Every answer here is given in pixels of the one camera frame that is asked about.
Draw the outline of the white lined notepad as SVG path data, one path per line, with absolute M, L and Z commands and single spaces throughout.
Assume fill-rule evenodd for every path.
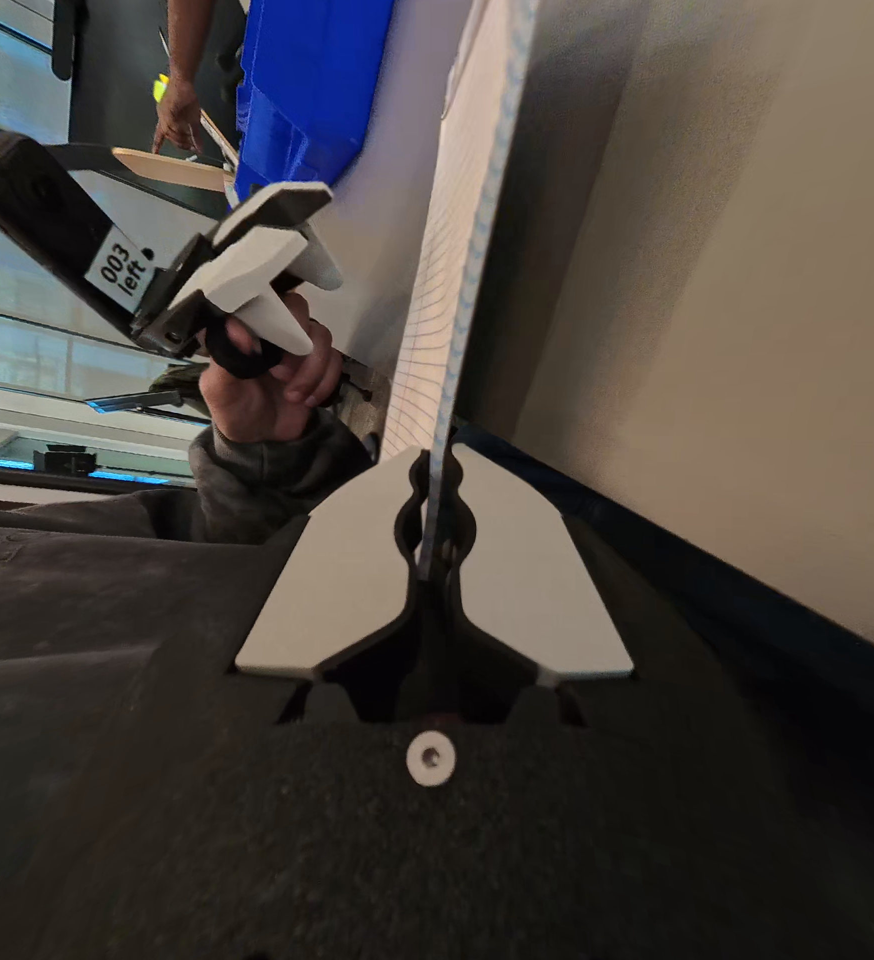
M 473 2 L 447 77 L 417 275 L 387 410 L 384 459 L 429 451 L 416 548 L 431 571 L 442 480 L 464 356 L 501 200 L 538 1 Z

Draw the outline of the person's left forearm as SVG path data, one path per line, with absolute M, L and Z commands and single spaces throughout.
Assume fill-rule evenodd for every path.
M 207 427 L 188 460 L 196 485 L 191 540 L 238 546 L 264 544 L 372 464 L 361 440 L 324 409 L 311 411 L 292 440 L 236 442 Z

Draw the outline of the blue plastic bin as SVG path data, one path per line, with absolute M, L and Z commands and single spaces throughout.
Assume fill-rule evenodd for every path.
M 366 138 L 393 1 L 251 1 L 234 189 L 334 186 Z

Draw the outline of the person's left hand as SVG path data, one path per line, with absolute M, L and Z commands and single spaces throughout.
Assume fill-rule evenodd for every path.
M 311 317 L 308 301 L 298 292 L 280 298 L 309 338 L 310 354 L 284 353 L 253 379 L 234 377 L 215 360 L 201 375 L 201 394 L 215 427 L 236 444 L 298 440 L 312 412 L 335 394 L 342 375 L 343 356 L 331 331 Z

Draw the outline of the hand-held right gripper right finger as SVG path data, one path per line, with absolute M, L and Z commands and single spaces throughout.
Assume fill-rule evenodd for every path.
M 563 514 L 469 446 L 447 456 L 451 657 L 467 719 L 559 720 L 569 686 L 635 663 Z

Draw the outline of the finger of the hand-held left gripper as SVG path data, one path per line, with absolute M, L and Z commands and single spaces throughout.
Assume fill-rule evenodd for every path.
M 243 267 L 261 266 L 265 255 L 276 255 L 272 288 L 308 283 L 338 289 L 343 276 L 311 223 L 334 198 L 332 188 L 322 182 L 261 187 L 218 223 L 210 238 L 214 256 Z
M 171 301 L 180 306 L 199 292 L 225 316 L 233 316 L 259 340 L 292 355 L 309 355 L 313 342 L 278 294 L 272 282 L 308 246 L 295 230 L 253 227 L 242 239 L 195 270 Z

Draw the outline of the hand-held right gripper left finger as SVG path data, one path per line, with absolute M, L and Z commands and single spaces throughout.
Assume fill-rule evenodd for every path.
M 337 686 L 361 720 L 395 719 L 420 648 L 415 551 L 429 469 L 429 452 L 409 448 L 311 510 L 235 670 Z

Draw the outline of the white document stand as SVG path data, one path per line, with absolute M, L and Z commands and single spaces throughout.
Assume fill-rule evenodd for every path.
M 235 185 L 239 155 L 204 110 L 201 110 L 201 124 L 222 153 L 224 165 L 221 168 L 142 150 L 114 147 L 110 153 L 133 174 L 144 179 L 224 194 Z

